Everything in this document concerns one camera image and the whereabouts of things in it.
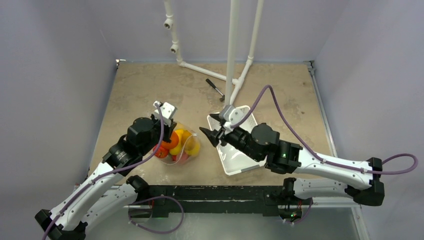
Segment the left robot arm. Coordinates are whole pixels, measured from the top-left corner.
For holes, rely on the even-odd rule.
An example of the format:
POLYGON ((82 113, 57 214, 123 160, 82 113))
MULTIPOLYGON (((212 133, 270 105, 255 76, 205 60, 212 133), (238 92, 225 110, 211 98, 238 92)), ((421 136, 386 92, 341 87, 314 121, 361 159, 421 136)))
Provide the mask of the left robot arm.
POLYGON ((150 198, 150 186, 140 176, 128 177, 112 194, 106 192, 135 167, 151 159, 162 141, 170 141, 177 123, 153 113, 135 119, 86 180, 62 203, 41 209, 35 220, 42 239, 83 240, 90 228, 123 206, 142 205, 150 198))

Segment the white plastic tray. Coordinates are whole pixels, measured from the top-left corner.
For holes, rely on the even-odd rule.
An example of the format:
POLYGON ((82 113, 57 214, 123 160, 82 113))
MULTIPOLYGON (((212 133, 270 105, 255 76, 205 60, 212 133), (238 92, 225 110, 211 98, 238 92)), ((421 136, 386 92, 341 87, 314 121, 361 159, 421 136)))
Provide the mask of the white plastic tray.
MULTIPOLYGON (((242 105, 236 108, 239 109, 243 115, 246 115, 251 109, 248 105, 242 105)), ((211 131, 219 130, 220 124, 217 120, 214 120, 210 116, 207 116, 206 119, 209 125, 208 128, 211 131)), ((247 120, 245 120, 240 125, 240 127, 250 133, 257 125, 258 123, 252 113, 249 115, 247 120)), ((240 174, 257 168, 262 168, 265 165, 265 161, 256 162, 229 144, 226 146, 221 146, 218 144, 216 149, 224 172, 228 176, 240 174)))

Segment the clear zip top bag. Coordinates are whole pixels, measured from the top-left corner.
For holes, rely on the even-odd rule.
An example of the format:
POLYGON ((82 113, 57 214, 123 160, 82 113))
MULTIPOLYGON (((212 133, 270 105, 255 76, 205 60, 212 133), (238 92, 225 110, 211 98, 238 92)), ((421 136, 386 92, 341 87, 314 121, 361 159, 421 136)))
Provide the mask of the clear zip top bag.
POLYGON ((154 157, 165 165, 183 165, 199 155, 201 143, 198 134, 177 122, 170 142, 162 141, 154 157))

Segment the yellow lemon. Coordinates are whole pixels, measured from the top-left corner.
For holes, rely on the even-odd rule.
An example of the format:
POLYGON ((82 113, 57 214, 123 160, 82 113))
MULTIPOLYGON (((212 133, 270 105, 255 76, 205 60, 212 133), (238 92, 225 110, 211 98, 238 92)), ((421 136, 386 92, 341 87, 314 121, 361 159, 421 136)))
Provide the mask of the yellow lemon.
POLYGON ((183 129, 177 129, 175 131, 179 136, 179 144, 175 148, 169 150, 169 153, 173 156, 177 156, 183 149, 183 145, 181 143, 181 135, 183 131, 184 131, 183 129))

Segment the orange yellow mango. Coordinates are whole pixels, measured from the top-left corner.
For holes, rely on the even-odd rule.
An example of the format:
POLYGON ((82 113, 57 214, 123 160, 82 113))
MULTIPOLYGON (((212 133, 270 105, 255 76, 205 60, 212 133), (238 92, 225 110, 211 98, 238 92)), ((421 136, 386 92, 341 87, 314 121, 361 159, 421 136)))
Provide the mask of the orange yellow mango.
POLYGON ((192 133, 189 130, 184 130, 181 134, 181 144, 184 145, 192 133))

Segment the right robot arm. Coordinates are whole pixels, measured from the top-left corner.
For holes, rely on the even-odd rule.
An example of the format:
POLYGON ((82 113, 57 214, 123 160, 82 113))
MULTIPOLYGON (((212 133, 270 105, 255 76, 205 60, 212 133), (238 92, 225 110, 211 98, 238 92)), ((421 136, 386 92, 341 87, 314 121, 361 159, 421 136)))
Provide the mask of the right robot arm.
POLYGON ((217 113, 209 115, 219 128, 199 130, 217 147, 230 145, 276 174, 309 174, 320 180, 328 179, 330 186, 323 190, 334 197, 348 197, 360 205, 381 206, 385 198, 385 186, 380 171, 383 161, 371 157, 365 161, 333 157, 282 140, 280 133, 266 123, 257 124, 252 130, 240 126, 231 127, 217 113))

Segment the orange fruit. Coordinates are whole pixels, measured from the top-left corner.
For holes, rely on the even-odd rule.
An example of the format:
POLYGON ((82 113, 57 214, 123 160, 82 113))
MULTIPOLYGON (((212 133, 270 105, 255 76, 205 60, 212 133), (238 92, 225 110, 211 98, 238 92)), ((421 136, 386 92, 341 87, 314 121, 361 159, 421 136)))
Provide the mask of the orange fruit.
POLYGON ((166 150, 174 149, 180 142, 178 134, 173 131, 168 141, 162 141, 160 146, 166 150))

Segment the yellow banana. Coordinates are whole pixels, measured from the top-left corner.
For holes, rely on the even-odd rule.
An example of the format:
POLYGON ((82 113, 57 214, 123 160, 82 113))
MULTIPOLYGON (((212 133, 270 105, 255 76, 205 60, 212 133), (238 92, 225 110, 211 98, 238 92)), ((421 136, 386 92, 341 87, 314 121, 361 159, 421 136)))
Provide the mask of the yellow banana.
POLYGON ((184 148, 184 152, 191 157, 196 157, 199 155, 200 148, 201 144, 199 142, 194 142, 186 145, 184 148))

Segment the red apple bottom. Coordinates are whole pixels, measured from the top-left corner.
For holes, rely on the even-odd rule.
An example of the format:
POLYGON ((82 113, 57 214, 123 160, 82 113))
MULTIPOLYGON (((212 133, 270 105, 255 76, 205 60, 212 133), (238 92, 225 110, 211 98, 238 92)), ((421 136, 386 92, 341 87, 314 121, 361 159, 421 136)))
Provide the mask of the red apple bottom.
POLYGON ((158 158, 158 159, 164 159, 169 155, 169 150, 162 147, 161 145, 156 145, 154 147, 154 155, 158 158))

